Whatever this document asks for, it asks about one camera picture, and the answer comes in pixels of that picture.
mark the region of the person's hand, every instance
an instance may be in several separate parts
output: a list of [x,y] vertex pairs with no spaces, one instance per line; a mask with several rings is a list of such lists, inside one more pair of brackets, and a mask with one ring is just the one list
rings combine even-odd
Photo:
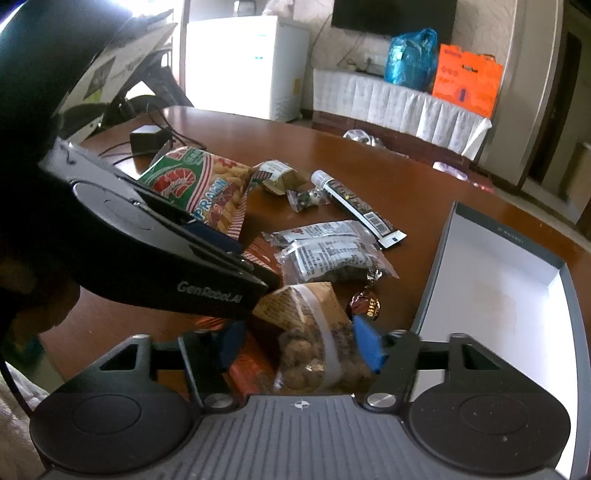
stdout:
[[22,308],[12,321],[17,345],[59,325],[74,307],[80,287],[55,260],[22,252],[0,235],[0,288],[21,294]]

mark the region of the white refrigerator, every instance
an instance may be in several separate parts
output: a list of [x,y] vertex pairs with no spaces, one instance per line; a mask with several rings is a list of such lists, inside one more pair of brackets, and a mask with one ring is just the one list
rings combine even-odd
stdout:
[[275,16],[190,22],[187,97],[203,110],[297,119],[308,43],[304,24]]

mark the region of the brown table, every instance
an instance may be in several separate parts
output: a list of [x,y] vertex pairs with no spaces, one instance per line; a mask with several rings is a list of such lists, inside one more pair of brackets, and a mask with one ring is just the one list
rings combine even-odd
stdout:
[[[400,279],[384,279],[379,285],[383,309],[378,321],[384,326],[410,327],[441,230],[452,203],[458,200],[519,230],[567,261],[589,343],[591,255],[495,195],[392,152],[308,128],[181,107],[169,109],[167,117],[181,133],[204,142],[217,155],[251,166],[277,158],[308,172],[326,170],[407,233],[408,238],[385,253]],[[148,123],[147,118],[137,118],[83,145],[102,151],[128,140],[130,131]],[[126,153],[129,147],[119,151]],[[147,161],[129,160],[119,166],[137,175],[146,168]],[[261,231],[344,218],[346,215],[335,205],[294,213],[284,197],[255,191],[248,201],[241,242],[247,245]],[[357,288],[343,284],[336,290],[344,303]],[[41,339],[58,372],[68,379],[130,335],[149,333],[156,341],[173,340],[191,329],[196,317],[122,305],[83,290],[68,318]]]

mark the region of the barcode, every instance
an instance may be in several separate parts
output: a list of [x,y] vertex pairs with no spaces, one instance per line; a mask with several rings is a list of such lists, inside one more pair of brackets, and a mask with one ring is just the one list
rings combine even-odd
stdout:
[[373,212],[366,213],[365,218],[371,223],[380,235],[387,235],[390,232],[388,226],[382,221],[382,219]]

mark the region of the transparent snack bag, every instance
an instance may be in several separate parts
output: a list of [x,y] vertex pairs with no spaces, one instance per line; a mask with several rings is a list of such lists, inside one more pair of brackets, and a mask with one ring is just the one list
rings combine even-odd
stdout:
[[343,220],[340,222],[314,223],[281,232],[263,233],[263,238],[271,245],[285,248],[296,240],[311,238],[325,238],[328,236],[348,236],[358,238],[364,244],[376,242],[372,233],[357,220]]
[[357,349],[353,324],[329,283],[284,287],[265,296],[253,313],[286,330],[278,338],[276,392],[366,390],[371,372]]
[[351,236],[296,240],[275,257],[285,285],[366,280],[371,271],[398,278],[381,251]]

